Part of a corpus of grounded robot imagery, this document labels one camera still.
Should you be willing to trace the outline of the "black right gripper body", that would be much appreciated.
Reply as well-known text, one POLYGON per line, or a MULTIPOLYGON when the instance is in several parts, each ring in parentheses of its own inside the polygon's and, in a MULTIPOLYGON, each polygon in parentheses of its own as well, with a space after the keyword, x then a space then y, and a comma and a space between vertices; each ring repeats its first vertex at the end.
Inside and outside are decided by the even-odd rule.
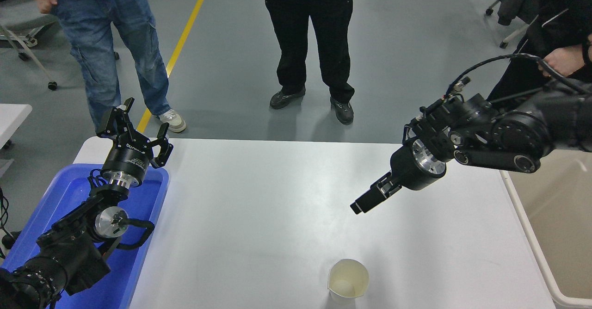
POLYGON ((391 172, 396 185, 421 190, 446 174, 446 163, 437 160, 422 142, 403 145, 391 155, 391 172))

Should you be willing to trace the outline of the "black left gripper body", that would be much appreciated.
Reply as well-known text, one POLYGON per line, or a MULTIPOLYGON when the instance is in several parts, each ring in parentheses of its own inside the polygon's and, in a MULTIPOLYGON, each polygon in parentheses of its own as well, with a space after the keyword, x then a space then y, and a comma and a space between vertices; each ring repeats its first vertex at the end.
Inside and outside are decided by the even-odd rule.
POLYGON ((151 159, 152 155, 146 149, 114 141, 102 166, 102 176, 108 179, 116 173, 123 173, 136 180, 143 180, 151 159))

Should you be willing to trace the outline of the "hand of tracksuit person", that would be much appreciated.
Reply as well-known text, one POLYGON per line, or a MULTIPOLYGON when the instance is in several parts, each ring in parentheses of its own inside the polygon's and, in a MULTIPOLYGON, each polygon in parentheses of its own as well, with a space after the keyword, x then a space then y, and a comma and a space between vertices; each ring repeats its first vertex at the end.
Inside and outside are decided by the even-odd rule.
POLYGON ((543 60, 565 77, 573 75, 585 66, 582 45, 565 46, 551 51, 543 60))

